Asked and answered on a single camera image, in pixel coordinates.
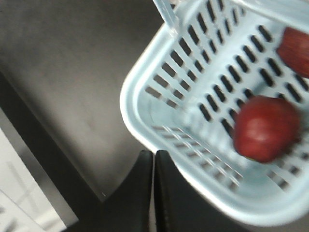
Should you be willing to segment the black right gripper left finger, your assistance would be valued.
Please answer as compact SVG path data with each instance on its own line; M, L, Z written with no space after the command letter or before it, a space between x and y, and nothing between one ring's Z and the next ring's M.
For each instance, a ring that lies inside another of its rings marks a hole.
M148 232L153 154L142 150L118 189L69 232Z

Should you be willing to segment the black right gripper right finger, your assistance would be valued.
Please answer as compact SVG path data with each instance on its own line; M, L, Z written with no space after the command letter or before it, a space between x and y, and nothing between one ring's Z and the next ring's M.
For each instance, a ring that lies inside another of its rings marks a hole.
M191 187L164 150L155 155L154 204L158 232L241 231Z

